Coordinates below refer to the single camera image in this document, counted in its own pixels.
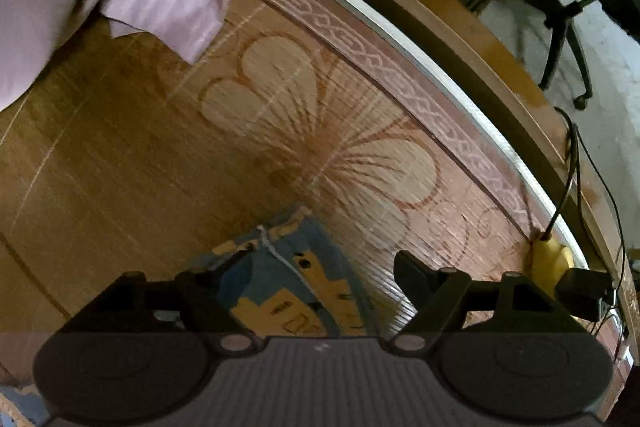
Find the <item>blue patterned pants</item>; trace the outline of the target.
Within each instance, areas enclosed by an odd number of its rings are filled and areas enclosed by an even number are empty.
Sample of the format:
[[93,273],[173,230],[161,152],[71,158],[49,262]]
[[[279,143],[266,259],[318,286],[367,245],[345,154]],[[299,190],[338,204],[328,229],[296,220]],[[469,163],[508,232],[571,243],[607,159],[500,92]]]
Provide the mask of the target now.
[[375,333],[357,275],[304,207],[199,257],[213,269],[240,251],[218,298],[255,335],[253,347],[221,347],[200,335],[112,334],[38,350],[32,380],[1,389],[6,426],[155,426],[205,407],[222,363],[251,357],[271,337]]

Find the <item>brown bamboo bed mat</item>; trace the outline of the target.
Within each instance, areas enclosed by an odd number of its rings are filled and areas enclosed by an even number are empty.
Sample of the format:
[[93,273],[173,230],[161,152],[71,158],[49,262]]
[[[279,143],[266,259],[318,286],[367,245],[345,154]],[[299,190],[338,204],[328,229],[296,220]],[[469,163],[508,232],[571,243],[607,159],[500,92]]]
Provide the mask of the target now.
[[[205,407],[155,426],[604,424],[639,358],[620,284],[575,256],[433,74],[337,0],[232,0],[194,64],[93,18],[2,113],[1,389],[31,381],[43,343],[117,277],[172,280],[299,207],[357,275],[375,333],[271,337],[219,366]],[[573,317],[596,347],[467,333],[393,347],[416,314],[398,251],[532,281],[540,236],[612,277],[603,319]]]

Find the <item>wooden bed frame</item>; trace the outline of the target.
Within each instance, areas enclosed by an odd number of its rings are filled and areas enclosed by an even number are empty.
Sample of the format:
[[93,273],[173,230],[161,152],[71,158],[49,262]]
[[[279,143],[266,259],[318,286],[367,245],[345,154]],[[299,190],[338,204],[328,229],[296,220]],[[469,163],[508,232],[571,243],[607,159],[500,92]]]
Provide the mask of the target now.
[[587,194],[561,198],[566,120],[546,100],[523,66],[458,0],[337,0],[398,44],[425,67],[454,101],[474,116],[518,168],[521,179],[550,215],[575,256],[609,269],[620,284],[618,298],[639,352],[639,305],[630,275],[620,267],[620,232],[593,167],[579,172]]

